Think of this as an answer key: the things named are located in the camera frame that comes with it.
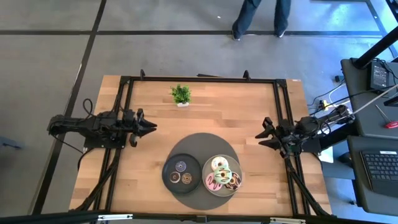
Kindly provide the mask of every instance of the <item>keyboard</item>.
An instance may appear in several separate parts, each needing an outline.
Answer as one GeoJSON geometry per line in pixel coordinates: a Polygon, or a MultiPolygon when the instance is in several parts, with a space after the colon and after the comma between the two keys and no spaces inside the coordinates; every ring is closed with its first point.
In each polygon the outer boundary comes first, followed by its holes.
{"type": "Polygon", "coordinates": [[[398,151],[361,151],[372,191],[398,197],[398,151]]]}

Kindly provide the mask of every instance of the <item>gray floor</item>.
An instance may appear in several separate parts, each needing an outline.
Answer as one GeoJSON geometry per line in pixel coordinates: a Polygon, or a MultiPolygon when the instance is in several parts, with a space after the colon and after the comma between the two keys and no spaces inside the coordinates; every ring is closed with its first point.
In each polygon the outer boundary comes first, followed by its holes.
{"type": "MultiPolygon", "coordinates": [[[[251,30],[272,30],[275,1],[264,1],[251,30]]],[[[384,0],[372,0],[388,31],[397,22],[384,0]]],[[[100,0],[3,0],[0,29],[91,29],[100,0]]],[[[108,1],[100,30],[228,30],[241,0],[108,1]]],[[[293,1],[289,30],[377,30],[361,2],[293,1]]],[[[0,217],[29,213],[53,140],[45,129],[51,116],[63,113],[75,81],[87,36],[0,35],[0,136],[25,145],[0,148],[0,217]]],[[[340,60],[359,57],[379,38],[244,36],[233,42],[222,35],[97,36],[76,101],[74,116],[85,116],[84,98],[96,99],[103,75],[194,76],[197,73],[303,80],[308,102],[333,88],[340,60]]],[[[390,60],[390,51],[380,58],[390,60]]],[[[333,99],[346,96],[345,88],[333,99]]],[[[82,146],[78,135],[66,141],[82,146]]],[[[45,213],[68,209],[79,153],[63,147],[45,213]]],[[[352,186],[327,178],[333,213],[341,218],[398,222],[349,205],[352,186]]]]}

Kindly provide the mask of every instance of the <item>gray round mat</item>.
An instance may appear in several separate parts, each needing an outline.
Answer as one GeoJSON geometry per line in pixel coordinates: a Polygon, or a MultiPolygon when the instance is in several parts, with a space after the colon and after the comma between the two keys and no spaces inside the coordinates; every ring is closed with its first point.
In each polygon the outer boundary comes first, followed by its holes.
{"type": "MultiPolygon", "coordinates": [[[[167,159],[180,153],[187,153],[195,157],[201,167],[205,165],[209,158],[219,154],[231,156],[239,162],[238,155],[228,142],[208,133],[191,134],[183,138],[174,146],[167,159]]],[[[193,192],[186,195],[174,195],[174,197],[190,208],[209,210],[222,206],[232,195],[229,197],[215,196],[206,189],[203,183],[200,183],[199,187],[193,192]]]]}

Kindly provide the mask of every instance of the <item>red tool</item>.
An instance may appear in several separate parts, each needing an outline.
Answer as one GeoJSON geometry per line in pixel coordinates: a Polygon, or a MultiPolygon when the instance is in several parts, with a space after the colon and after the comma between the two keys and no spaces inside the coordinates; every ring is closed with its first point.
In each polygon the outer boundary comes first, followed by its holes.
{"type": "Polygon", "coordinates": [[[380,107],[378,105],[375,105],[375,106],[380,111],[380,113],[382,114],[383,118],[388,121],[388,123],[385,125],[385,128],[389,128],[389,129],[398,128],[398,121],[391,121],[387,117],[387,115],[380,109],[380,107]]]}

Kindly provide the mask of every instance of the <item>chocolate donut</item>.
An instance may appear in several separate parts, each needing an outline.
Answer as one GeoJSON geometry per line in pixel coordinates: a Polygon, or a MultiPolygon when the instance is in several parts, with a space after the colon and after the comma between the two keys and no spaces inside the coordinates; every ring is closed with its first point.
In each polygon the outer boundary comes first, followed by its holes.
{"type": "Polygon", "coordinates": [[[207,189],[209,189],[211,191],[217,191],[217,190],[221,189],[223,186],[216,182],[216,180],[214,179],[214,173],[210,173],[209,175],[207,175],[205,185],[206,185],[207,189]]]}
{"type": "Polygon", "coordinates": [[[232,172],[232,179],[225,185],[225,187],[228,190],[237,190],[241,186],[241,183],[241,177],[237,173],[232,172]]]}
{"type": "Polygon", "coordinates": [[[176,184],[180,181],[180,173],[179,172],[172,172],[170,174],[170,181],[173,184],[176,184]]]}
{"type": "Polygon", "coordinates": [[[192,182],[192,175],[190,173],[182,174],[181,181],[184,184],[190,184],[192,182]]]}
{"type": "Polygon", "coordinates": [[[184,161],[179,161],[175,164],[175,169],[179,172],[184,172],[187,168],[187,164],[184,161]]]}
{"type": "Polygon", "coordinates": [[[222,156],[216,156],[212,161],[211,161],[211,169],[214,171],[216,170],[219,166],[226,166],[228,167],[228,161],[222,157],[222,156]]]}

